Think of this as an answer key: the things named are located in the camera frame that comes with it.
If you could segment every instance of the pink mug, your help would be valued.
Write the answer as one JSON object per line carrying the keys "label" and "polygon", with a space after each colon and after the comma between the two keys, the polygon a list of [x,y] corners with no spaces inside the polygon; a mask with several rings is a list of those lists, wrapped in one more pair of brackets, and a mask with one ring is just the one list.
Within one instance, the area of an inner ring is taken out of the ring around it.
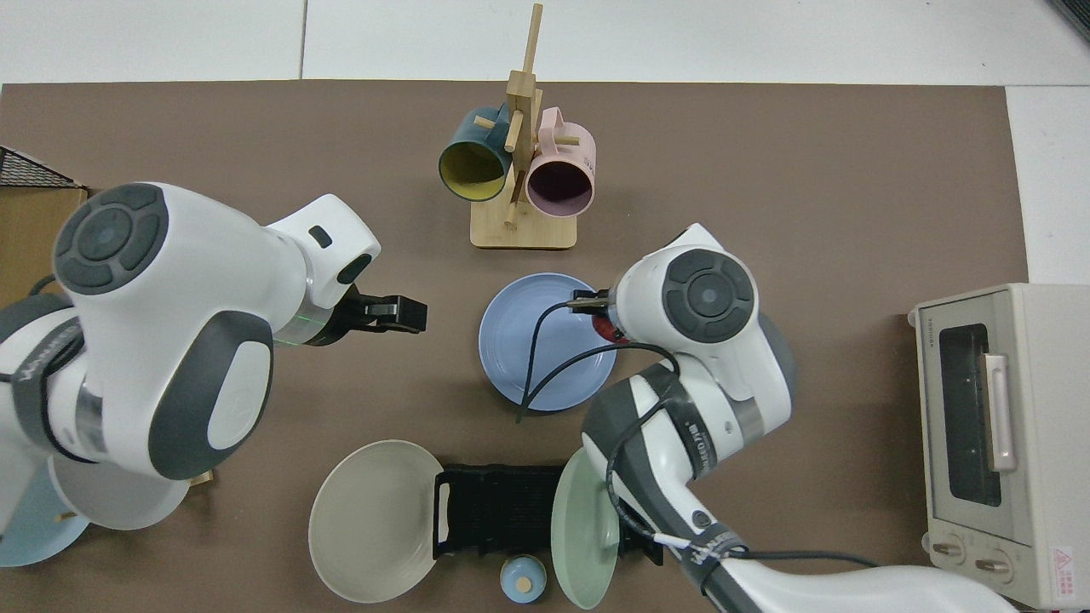
{"label": "pink mug", "polygon": [[566,123],[557,107],[542,111],[541,146],[526,172],[526,199],[550,217],[571,217],[594,201],[594,136]]}

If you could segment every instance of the warning label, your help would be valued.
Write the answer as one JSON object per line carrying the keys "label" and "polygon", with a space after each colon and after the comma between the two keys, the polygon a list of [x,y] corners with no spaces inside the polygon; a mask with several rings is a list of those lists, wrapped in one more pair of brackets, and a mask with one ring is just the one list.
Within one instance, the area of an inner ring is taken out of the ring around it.
{"label": "warning label", "polygon": [[1052,548],[1052,596],[1056,600],[1074,600],[1075,554],[1069,546]]}

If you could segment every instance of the toaster oven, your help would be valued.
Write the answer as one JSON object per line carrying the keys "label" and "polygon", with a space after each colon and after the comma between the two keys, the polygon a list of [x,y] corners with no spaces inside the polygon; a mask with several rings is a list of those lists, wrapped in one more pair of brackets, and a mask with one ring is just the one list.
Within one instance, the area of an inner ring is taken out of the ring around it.
{"label": "toaster oven", "polygon": [[1090,286],[917,305],[928,533],[940,568],[1090,608]]}

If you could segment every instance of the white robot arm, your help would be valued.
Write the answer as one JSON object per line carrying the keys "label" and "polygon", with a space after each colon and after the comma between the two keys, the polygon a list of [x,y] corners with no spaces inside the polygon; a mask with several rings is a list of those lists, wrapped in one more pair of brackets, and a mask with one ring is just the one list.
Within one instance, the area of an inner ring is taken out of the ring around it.
{"label": "white robot arm", "polygon": [[48,456],[173,481],[221,462],[261,418],[276,344],[423,330],[425,305],[355,290],[379,250],[331,194],[267,227],[164,183],[88,200],[55,245],[64,295],[0,311],[0,534]]}
{"label": "white robot arm", "polygon": [[749,269],[700,225],[632,266],[608,302],[625,337],[666,349],[680,374],[663,362],[601,392],[583,446],[718,610],[1014,611],[983,585],[937,568],[796,576],[735,557],[744,555],[742,540],[687,484],[787,421],[790,351],[760,316]]}

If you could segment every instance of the wire basket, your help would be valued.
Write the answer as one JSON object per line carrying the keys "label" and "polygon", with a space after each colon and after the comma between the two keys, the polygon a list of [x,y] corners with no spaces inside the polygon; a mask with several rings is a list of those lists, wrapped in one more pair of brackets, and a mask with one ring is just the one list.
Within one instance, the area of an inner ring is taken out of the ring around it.
{"label": "wire basket", "polygon": [[0,147],[0,188],[87,188],[40,161]]}

